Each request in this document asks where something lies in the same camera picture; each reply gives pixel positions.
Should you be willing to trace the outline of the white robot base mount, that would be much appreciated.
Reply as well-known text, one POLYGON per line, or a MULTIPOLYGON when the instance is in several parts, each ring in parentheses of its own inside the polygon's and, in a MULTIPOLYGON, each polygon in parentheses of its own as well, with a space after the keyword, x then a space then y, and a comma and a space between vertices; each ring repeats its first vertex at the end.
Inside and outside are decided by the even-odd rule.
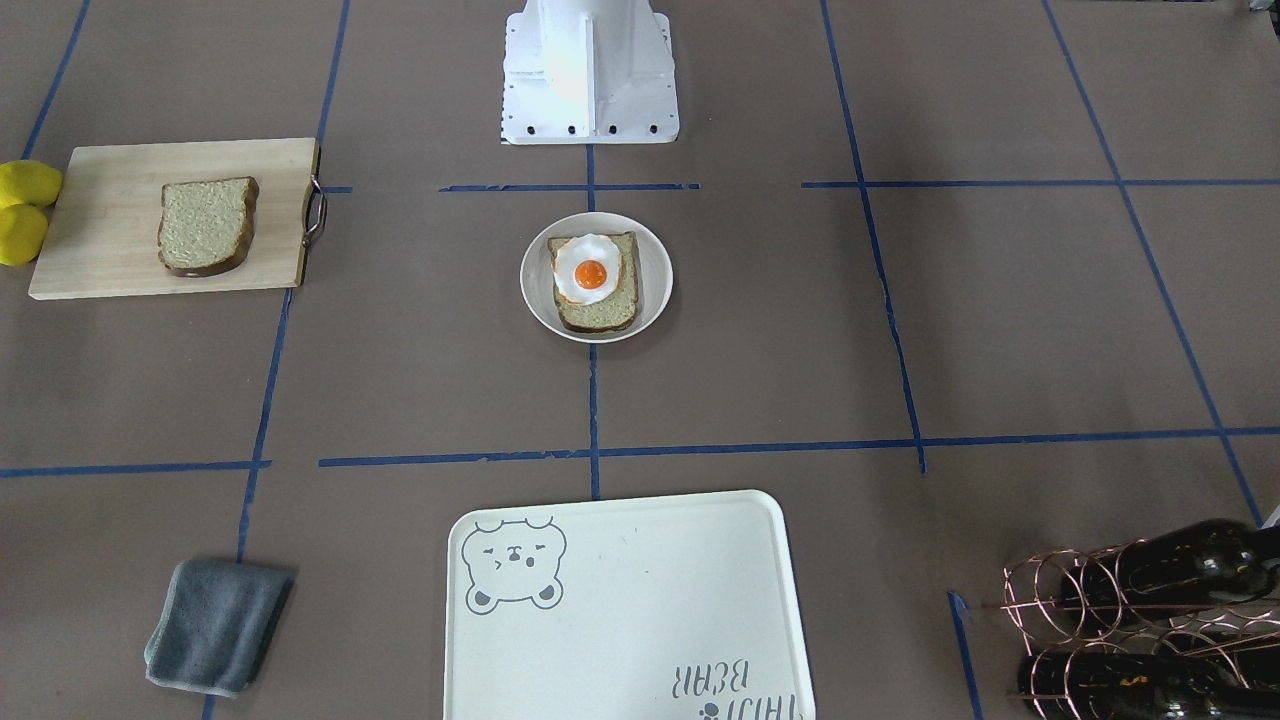
POLYGON ((506 18, 500 141, 672 143, 669 18, 648 1, 527 1, 506 18))

